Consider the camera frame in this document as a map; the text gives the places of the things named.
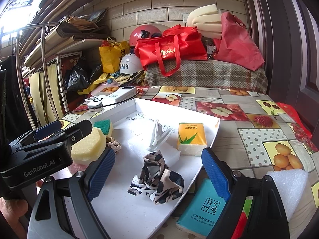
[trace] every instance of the brick wall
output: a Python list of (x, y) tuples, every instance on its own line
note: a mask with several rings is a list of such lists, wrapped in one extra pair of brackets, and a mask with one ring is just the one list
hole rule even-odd
[[(230, 11), (247, 24), (243, 0), (95, 0), (76, 11), (77, 15), (89, 14), (95, 10), (109, 8), (106, 24), (117, 41), (129, 40), (132, 31), (139, 25), (159, 23), (168, 27), (177, 24), (185, 26), (183, 14), (194, 9), (217, 4), (222, 12)], [(99, 62), (98, 49), (86, 52), (89, 61)]]

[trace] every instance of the blue tissue pack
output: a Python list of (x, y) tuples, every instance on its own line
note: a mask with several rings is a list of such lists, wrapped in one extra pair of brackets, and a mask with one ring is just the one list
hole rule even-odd
[(216, 224), (225, 204), (226, 201), (217, 195), (210, 179), (204, 179), (176, 225), (185, 232), (207, 236)]

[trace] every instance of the white helmet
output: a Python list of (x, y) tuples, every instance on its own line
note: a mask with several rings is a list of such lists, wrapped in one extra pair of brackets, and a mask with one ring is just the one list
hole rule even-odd
[(120, 63), (120, 73), (134, 74), (143, 70), (141, 60), (135, 54), (125, 55)]

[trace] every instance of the camouflage cloth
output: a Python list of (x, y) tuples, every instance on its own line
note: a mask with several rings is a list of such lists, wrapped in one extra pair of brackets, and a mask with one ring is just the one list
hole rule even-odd
[[(176, 67), (176, 62), (165, 60), (166, 72)], [(227, 62), (181, 61), (181, 68), (172, 76), (164, 77), (157, 63), (150, 64), (146, 71), (146, 86), (186, 86), (245, 90), (266, 93), (267, 77), (263, 68), (250, 71)]]
[(133, 178), (127, 192), (135, 196), (146, 192), (155, 204), (162, 204), (179, 198), (183, 194), (183, 189), (183, 177), (168, 169), (158, 150), (144, 156), (141, 174)]

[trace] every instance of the white foam tray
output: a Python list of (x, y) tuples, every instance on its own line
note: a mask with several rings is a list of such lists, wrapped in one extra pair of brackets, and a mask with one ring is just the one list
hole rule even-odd
[[(199, 122), (204, 124), (207, 143), (210, 146), (216, 138), (220, 119), (199, 112), (182, 109), (168, 104), (134, 99), (96, 116), (90, 121), (110, 119), (114, 126), (112, 136), (122, 144), (122, 150), (116, 155), (114, 167), (97, 198), (92, 201), (92, 206), (112, 239), (147, 239), (150, 238), (171, 215), (179, 202), (185, 196), (192, 183), (195, 181), (202, 168), (201, 157), (181, 156), (178, 162), (170, 167), (184, 178), (183, 195), (171, 202), (155, 205), (144, 193), (133, 196), (127, 193), (133, 177), (140, 174), (143, 161), (127, 146), (127, 140), (134, 136), (132, 119), (136, 118), (158, 119), (166, 128), (172, 128), (168, 143), (177, 147), (178, 125), (181, 122)], [(55, 178), (70, 176), (64, 169)], [(67, 202), (68, 212), (75, 234), (79, 238), (84, 236), (75, 221), (74, 210), (71, 202)]]

